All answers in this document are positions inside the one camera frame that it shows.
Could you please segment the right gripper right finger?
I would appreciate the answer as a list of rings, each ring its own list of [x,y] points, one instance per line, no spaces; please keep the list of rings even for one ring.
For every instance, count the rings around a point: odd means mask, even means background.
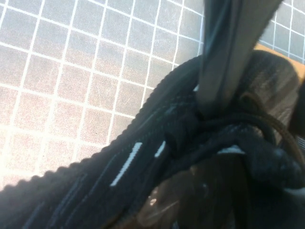
[[[298,99],[291,116],[289,130],[301,138],[305,137],[305,81],[298,91]]]

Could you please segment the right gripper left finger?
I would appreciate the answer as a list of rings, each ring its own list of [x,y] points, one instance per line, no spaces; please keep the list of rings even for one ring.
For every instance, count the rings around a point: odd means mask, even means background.
[[[206,0],[199,109],[205,117],[231,102],[252,50],[279,0]]]

